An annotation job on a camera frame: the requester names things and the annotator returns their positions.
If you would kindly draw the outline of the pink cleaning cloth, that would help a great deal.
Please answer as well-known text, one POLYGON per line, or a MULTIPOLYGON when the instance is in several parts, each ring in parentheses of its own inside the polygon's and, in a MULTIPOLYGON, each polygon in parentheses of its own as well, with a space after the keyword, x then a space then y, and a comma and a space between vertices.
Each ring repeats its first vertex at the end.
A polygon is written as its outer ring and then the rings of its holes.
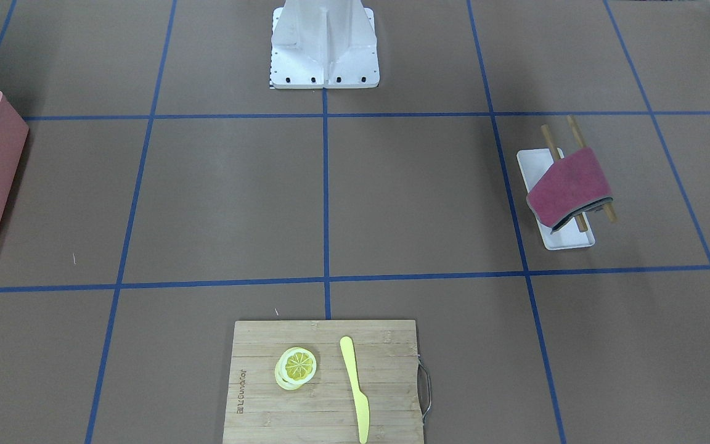
POLYGON ((599 210, 613 202, 614 194, 593 148, 578 149, 554 163, 560 177, 552 180, 550 194, 527 196, 528 205, 536 208, 544 224, 558 230, 578 213, 599 210))

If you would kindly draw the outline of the lemon slice toy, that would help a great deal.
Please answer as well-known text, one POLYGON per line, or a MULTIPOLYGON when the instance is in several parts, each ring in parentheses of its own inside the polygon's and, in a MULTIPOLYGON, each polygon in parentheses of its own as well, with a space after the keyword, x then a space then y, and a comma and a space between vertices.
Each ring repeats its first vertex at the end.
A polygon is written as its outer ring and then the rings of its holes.
POLYGON ((274 381, 282 390, 298 390, 316 374, 316 356, 306 348, 293 347, 284 351, 274 366, 274 381))

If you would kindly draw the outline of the wooden cutting board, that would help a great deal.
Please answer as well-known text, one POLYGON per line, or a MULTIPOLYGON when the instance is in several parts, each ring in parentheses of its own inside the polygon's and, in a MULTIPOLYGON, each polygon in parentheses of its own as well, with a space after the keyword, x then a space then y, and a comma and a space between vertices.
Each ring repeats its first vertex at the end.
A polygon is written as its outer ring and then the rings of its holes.
POLYGON ((368 443, 423 443, 413 320, 237 321, 234 326, 225 443, 358 443, 353 394, 339 348, 354 343, 361 390, 369 399, 368 443), (282 390, 274 366, 302 347, 317 359, 315 376, 282 390))

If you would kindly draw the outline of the yellow plastic knife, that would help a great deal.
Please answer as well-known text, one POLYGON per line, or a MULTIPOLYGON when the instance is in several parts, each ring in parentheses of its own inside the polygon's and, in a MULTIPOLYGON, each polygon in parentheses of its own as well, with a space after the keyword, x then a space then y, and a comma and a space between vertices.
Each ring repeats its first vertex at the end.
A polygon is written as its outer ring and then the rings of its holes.
POLYGON ((361 390, 357 356, 352 338, 349 335, 344 335, 339 340, 339 348, 341 354, 343 354, 343 361, 353 394, 353 404, 357 416, 358 441, 359 443, 367 443, 371 427, 371 409, 369 399, 361 390))

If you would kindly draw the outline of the white rectangular tray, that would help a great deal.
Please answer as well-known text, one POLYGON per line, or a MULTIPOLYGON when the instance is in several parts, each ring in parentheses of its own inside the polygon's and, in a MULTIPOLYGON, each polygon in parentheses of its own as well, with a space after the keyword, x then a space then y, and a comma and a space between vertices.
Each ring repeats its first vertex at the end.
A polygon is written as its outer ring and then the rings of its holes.
MULTIPOLYGON (((563 171, 554 165, 554 159, 549 149, 520 150, 516 154, 516 160, 529 197, 550 194, 552 180, 558 179, 563 171)), ((552 227, 544 224, 544 221, 549 221, 550 218, 544 216, 540 219, 536 208, 532 205, 529 207, 536 217, 536 225, 547 250, 581 249, 595 245, 595 236, 587 217, 584 217, 586 231, 579 229, 577 218, 574 216, 554 231, 552 227)))

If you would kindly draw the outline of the wooden rack rod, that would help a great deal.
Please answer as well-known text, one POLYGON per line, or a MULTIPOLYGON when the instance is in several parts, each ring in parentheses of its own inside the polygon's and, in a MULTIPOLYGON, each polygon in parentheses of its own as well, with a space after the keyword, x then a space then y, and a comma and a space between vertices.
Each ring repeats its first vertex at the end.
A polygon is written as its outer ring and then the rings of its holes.
MULTIPOLYGON (((583 132, 580 129, 579 123, 577 122, 577 119, 574 117, 574 115, 567 115, 566 121, 569 124, 569 128, 572 134, 574 135, 575 141, 579 148, 588 148, 589 145, 588 143, 586 143, 586 139, 584 139, 583 132)), ((603 205, 601 205, 601 210, 606 215, 606 217, 608 217, 608 220, 609 222, 611 222, 611 224, 616 224, 618 222, 619 218, 615 211, 613 202, 604 203, 603 205)))
MULTIPOLYGON (((547 145, 547 148, 549 149, 550 156, 552 157, 553 163, 560 161, 561 155, 560 155, 560 152, 558 151, 558 147, 555 144, 555 141, 552 136, 552 132, 550 131, 549 125, 547 125, 547 124, 541 125, 541 132, 544 136, 544 140, 547 145)), ((589 230, 588 223, 584 219, 584 216, 582 213, 575 214, 574 220, 575 220, 575 222, 577 224, 577 228, 580 232, 586 232, 589 230)))

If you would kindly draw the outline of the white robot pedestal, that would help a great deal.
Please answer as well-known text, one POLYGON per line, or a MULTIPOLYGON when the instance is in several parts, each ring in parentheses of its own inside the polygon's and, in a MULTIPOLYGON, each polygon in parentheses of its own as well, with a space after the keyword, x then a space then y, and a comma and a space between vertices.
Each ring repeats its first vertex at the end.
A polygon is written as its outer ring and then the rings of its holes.
POLYGON ((380 84, 375 15, 361 1, 287 1, 271 25, 271 88, 380 84))

